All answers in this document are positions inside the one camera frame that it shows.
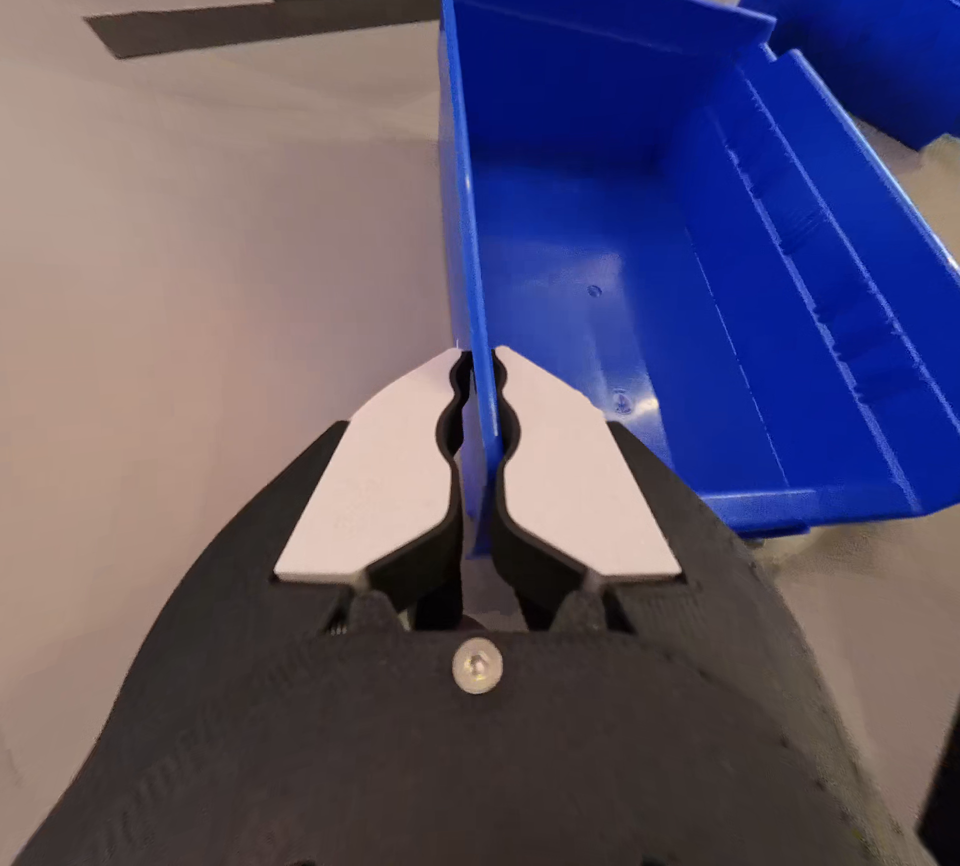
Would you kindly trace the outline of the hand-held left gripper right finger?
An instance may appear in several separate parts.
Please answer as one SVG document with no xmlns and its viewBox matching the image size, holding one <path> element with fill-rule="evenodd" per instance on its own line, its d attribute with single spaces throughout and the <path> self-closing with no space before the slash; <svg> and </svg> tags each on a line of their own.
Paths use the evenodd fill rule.
<svg viewBox="0 0 960 866">
<path fill-rule="evenodd" d="M 682 586 L 682 565 L 602 410 L 509 346 L 491 358 L 502 457 L 490 553 L 525 629 L 549 631 L 572 599 L 606 630 L 619 588 Z"/>
</svg>

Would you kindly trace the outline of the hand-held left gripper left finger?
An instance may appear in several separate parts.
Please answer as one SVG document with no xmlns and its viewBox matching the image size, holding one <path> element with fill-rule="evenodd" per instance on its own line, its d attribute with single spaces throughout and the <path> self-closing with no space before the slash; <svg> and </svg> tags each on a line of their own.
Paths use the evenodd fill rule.
<svg viewBox="0 0 960 866">
<path fill-rule="evenodd" d="M 381 593 L 416 631 L 460 627 L 456 457 L 472 373 L 471 353 L 452 347 L 353 414 L 275 562 L 277 581 Z"/>
</svg>

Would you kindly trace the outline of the blue plastic bin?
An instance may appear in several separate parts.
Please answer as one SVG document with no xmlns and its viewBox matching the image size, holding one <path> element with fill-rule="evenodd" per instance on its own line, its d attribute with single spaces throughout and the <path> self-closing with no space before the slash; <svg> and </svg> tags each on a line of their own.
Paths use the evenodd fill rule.
<svg viewBox="0 0 960 866">
<path fill-rule="evenodd" d="M 921 151 L 958 138 L 959 0 L 740 0 L 773 17 L 844 108 Z"/>
<path fill-rule="evenodd" d="M 582 392 L 735 532 L 958 504 L 958 268 L 771 18 L 709 0 L 439 0 L 472 516 L 491 351 Z"/>
</svg>

